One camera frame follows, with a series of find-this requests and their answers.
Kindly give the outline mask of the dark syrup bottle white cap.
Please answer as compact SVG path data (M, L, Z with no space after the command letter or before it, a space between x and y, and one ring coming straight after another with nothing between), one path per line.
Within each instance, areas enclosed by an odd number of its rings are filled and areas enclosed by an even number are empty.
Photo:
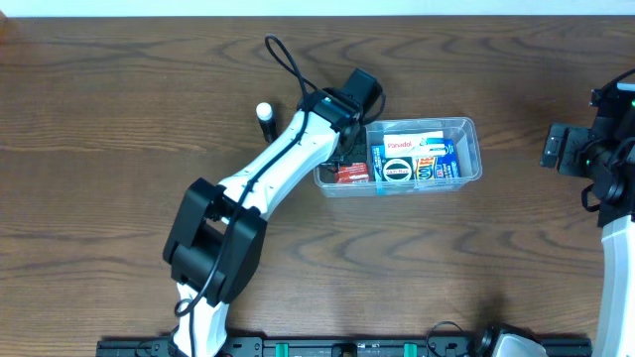
M265 141L273 143L279 136L273 106L267 102L259 103L256 106L256 115Z

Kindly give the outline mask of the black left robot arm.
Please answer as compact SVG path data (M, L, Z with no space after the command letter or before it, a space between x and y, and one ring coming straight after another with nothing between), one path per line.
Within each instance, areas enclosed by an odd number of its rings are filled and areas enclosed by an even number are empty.
M358 68L341 88L303 98L288 127L244 169L188 187L163 251L181 298L170 355L220 352L229 305L259 265L271 214L306 174L353 148L367 112L384 100L377 78Z

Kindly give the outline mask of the red Panadol ActiFast box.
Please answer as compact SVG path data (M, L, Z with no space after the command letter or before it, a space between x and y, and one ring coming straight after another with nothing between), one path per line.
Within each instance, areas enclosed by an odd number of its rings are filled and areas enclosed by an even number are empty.
M354 163L350 166L340 166L334 174L336 183L369 182L370 176L365 163Z

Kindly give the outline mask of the blue Cool Fever box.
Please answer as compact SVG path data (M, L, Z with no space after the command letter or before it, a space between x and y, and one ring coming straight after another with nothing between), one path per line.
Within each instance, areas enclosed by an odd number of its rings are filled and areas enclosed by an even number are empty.
M384 145L374 145L371 147L371 162L373 178L379 184L388 186L389 184L414 183L415 185L424 183L438 183L443 180L459 179L460 168L453 141L444 139L446 153L442 156L430 157L401 157L412 163L413 178L408 181L385 181L382 179L381 169L383 164L390 159L385 155Z

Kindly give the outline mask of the white Panadol box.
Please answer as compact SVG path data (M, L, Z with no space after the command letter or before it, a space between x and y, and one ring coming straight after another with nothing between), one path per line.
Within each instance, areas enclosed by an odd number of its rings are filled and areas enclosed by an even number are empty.
M383 137L387 158L442 156L446 153L442 131L389 134Z

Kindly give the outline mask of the dark green ointment box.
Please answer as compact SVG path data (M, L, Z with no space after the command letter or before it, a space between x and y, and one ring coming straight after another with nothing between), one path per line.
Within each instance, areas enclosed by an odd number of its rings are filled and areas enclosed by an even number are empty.
M413 178L412 163L406 159L394 158L387 160L381 169L382 179L385 181L408 181Z

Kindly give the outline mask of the clear plastic container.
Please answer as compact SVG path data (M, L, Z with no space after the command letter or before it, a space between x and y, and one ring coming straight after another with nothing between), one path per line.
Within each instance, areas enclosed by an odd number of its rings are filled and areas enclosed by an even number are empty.
M402 120L380 120L366 128L367 159L365 163L370 176L369 182L336 183L334 174L339 167L321 165L314 169L314 179L323 195L327 197L394 195L407 193L428 193L433 191L458 190L466 183L477 180L482 175L479 145L475 126L467 117L421 118ZM383 137L389 134L414 134L442 131L445 139L453 141L460 178L443 180L438 183L414 183L379 185L373 178L371 147L384 145Z

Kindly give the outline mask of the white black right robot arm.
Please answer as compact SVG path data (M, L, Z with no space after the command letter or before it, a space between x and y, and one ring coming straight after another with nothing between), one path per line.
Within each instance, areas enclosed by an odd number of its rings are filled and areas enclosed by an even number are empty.
M591 91L588 128L554 123L540 165L588 179L584 210L597 215L603 286L594 356L634 354L634 85L615 79Z

